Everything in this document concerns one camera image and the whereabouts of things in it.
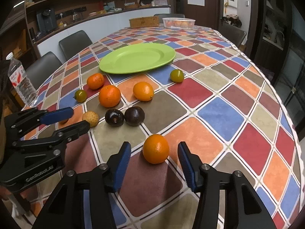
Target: white plastic basket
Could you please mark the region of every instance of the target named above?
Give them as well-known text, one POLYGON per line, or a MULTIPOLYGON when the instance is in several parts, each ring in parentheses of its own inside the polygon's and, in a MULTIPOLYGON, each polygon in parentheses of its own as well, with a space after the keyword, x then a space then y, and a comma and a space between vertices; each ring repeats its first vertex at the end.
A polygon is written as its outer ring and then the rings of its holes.
POLYGON ((195 20, 186 18, 163 18, 163 23, 166 28, 193 29, 195 20))

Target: orange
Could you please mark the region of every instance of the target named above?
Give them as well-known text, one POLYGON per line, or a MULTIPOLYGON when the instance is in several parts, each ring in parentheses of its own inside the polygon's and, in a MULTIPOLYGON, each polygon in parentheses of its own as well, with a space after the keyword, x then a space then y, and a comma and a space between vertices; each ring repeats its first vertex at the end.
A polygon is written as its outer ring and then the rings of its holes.
POLYGON ((147 82, 135 84, 133 93, 137 99, 144 102, 150 101, 155 94, 153 87, 147 82))
POLYGON ((87 79, 87 85, 90 89, 98 89, 104 84, 104 76, 101 73, 95 73, 87 79))
POLYGON ((121 91, 116 86, 106 85, 100 90, 99 101, 104 107, 114 107, 121 101, 121 91))
POLYGON ((166 139, 160 134, 150 135, 143 145, 143 156, 151 164, 164 162, 170 154, 166 139))

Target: black fruit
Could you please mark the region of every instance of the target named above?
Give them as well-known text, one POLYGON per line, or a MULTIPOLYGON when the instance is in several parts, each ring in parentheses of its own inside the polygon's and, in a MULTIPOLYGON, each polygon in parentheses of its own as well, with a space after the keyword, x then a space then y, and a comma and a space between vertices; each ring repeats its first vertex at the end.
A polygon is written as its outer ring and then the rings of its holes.
POLYGON ((138 126, 145 119, 145 113, 140 107, 130 107, 125 111, 125 120, 130 126, 138 126))
POLYGON ((118 109, 109 109, 105 114, 105 121, 113 127, 121 126, 124 123, 124 114, 118 109))

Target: light strip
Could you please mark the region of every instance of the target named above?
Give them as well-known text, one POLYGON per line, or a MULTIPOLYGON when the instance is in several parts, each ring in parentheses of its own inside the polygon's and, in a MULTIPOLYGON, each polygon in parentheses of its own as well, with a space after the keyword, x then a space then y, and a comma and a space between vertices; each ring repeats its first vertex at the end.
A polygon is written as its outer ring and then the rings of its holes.
POLYGON ((18 5, 20 5, 20 4, 22 4, 22 3, 24 3, 24 1, 22 1, 22 2, 20 2, 20 3, 17 3, 14 7, 17 7, 18 5))

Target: dark brown door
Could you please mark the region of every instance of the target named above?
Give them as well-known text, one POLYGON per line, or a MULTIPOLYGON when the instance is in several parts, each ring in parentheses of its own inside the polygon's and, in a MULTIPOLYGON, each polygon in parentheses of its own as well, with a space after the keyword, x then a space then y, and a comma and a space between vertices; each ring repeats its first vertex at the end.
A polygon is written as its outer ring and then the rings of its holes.
POLYGON ((205 0, 205 6, 190 5, 188 0, 176 0, 175 13, 184 14, 186 18, 196 20, 195 25, 218 29, 221 16, 220 4, 221 0, 205 0))

